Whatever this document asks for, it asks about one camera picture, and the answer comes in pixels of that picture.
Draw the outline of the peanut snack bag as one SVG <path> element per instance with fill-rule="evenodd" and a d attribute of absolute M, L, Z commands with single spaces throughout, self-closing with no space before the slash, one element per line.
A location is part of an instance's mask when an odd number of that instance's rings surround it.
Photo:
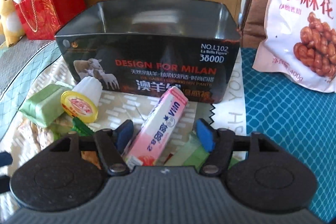
<path fill-rule="evenodd" d="M 54 120 L 47 128 L 42 128 L 28 119 L 25 120 L 21 127 L 22 133 L 28 133 L 33 138 L 38 152 L 70 132 L 71 128 L 72 119 L 65 115 L 61 115 L 61 117 Z"/>

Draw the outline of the dark green snack packet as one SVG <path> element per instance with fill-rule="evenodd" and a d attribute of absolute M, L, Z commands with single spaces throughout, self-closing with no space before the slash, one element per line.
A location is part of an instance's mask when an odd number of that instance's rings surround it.
<path fill-rule="evenodd" d="M 72 131 L 75 131 L 80 136 L 92 136 L 94 134 L 94 132 L 78 117 L 73 117 L 72 124 Z"/>

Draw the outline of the yellow lid jelly cup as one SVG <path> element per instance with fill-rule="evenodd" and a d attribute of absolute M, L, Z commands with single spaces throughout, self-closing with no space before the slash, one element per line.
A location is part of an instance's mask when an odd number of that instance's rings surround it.
<path fill-rule="evenodd" d="M 72 90 L 65 91 L 60 98 L 64 111 L 84 123 L 93 123 L 98 116 L 98 103 L 102 84 L 92 76 L 84 77 Z"/>

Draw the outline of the pink candy box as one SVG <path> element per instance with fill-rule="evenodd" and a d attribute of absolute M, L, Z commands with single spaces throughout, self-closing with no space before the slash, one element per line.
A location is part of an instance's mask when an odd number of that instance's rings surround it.
<path fill-rule="evenodd" d="M 122 154 L 130 170 L 135 166 L 155 165 L 188 102 L 183 92 L 175 86 L 161 96 L 140 131 L 131 139 Z"/>

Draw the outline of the pale green snack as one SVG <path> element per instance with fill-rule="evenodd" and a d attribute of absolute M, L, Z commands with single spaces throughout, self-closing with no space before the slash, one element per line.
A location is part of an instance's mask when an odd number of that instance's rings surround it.
<path fill-rule="evenodd" d="M 66 91 L 70 89 L 62 85 L 49 84 L 27 99 L 19 111 L 37 126 L 47 128 L 64 113 L 61 96 Z"/>

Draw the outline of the teal patterned cloth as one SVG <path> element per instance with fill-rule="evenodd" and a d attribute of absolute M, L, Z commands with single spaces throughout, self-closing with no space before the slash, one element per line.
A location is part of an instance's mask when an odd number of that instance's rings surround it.
<path fill-rule="evenodd" d="M 335 94 L 303 88 L 281 73 L 255 71 L 253 48 L 242 49 L 241 55 L 247 132 L 267 135 L 312 170 L 318 189 L 310 209 L 331 221 L 335 217 Z"/>

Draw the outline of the black sheep print box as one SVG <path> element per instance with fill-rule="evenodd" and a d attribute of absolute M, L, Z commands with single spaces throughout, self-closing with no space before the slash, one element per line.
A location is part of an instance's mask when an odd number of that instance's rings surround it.
<path fill-rule="evenodd" d="M 76 81 L 105 90 L 161 96 L 175 86 L 194 102 L 226 92 L 241 35 L 224 4 L 203 0 L 106 0 L 55 35 Z"/>

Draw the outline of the pink fried twist snack bag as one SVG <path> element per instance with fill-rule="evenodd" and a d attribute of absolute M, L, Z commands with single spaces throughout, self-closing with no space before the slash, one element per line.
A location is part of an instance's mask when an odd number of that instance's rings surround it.
<path fill-rule="evenodd" d="M 268 0 L 253 68 L 335 92 L 335 0 Z"/>

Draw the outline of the yellow duck plush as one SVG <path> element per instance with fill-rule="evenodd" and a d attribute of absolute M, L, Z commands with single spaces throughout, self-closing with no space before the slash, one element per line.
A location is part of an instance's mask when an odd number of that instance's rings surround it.
<path fill-rule="evenodd" d="M 13 0 L 1 0 L 1 35 L 7 48 L 15 46 L 25 31 L 17 14 Z"/>

